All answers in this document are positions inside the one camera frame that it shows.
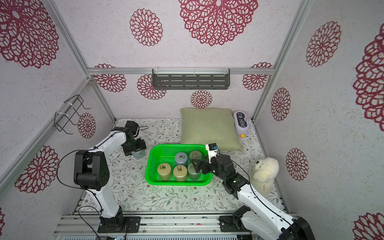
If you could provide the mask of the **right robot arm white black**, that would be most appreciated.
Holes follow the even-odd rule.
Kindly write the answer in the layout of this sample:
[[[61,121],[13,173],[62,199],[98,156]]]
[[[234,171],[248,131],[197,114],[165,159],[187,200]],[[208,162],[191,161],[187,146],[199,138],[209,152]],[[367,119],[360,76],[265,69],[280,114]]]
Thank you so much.
[[[233,213],[237,229],[251,231],[264,240],[314,240],[310,224],[302,217],[295,219],[260,195],[250,180],[237,173],[230,156],[204,160],[192,159],[195,169],[202,174],[219,177],[228,194],[245,204]]]

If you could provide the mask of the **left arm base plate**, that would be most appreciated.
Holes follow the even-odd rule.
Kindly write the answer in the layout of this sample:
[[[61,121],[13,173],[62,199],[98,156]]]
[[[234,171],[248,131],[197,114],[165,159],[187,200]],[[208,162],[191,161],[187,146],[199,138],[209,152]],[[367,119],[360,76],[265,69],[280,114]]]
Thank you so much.
[[[102,218],[98,233],[138,233],[141,217]]]

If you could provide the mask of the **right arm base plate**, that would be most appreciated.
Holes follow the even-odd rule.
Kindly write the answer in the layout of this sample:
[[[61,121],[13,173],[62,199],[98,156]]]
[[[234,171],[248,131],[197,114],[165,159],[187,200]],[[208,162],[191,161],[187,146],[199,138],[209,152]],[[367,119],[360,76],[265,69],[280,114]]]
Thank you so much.
[[[249,232],[241,220],[233,215],[230,216],[219,216],[220,229],[223,233],[232,233],[232,232]]]

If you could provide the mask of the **green plastic perforated basket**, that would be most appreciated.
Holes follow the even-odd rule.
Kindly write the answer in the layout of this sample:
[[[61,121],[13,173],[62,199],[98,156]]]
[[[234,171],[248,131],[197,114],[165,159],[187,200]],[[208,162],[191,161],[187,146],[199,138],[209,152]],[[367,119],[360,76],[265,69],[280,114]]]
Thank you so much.
[[[185,181],[177,181],[174,173],[178,171],[176,163],[176,155],[185,153],[187,155],[187,163],[190,163],[189,154],[192,151],[199,151],[203,156],[208,154],[204,145],[183,145],[183,144],[161,144],[153,147],[150,151],[148,163],[146,167],[145,178],[148,184],[154,186],[205,186],[209,184],[213,178],[211,173],[201,174],[196,180],[192,180],[188,171],[185,170]],[[159,173],[161,165],[165,165],[166,176],[171,178],[167,181],[163,180]]]

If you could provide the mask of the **blue-grey tea canister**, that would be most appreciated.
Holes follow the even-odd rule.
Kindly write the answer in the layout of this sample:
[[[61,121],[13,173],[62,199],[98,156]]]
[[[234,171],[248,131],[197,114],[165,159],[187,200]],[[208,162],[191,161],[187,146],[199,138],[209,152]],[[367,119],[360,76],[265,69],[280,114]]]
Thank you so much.
[[[175,155],[175,164],[176,166],[182,165],[187,167],[188,166],[188,155],[184,152],[179,152]]]
[[[146,155],[146,150],[137,150],[131,152],[132,156],[136,159],[141,159]]]

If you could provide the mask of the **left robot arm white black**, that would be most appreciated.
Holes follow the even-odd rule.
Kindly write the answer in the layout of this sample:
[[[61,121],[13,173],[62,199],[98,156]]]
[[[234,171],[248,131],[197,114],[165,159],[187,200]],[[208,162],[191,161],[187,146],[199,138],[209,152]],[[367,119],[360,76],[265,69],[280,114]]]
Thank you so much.
[[[115,127],[101,142],[87,150],[78,150],[75,154],[74,183],[81,189],[90,191],[91,197],[101,206],[101,220],[119,222],[121,207],[114,200],[108,186],[110,171],[108,157],[119,147],[125,156],[141,159],[146,153],[145,140],[138,137],[139,125],[127,121],[124,127]]]

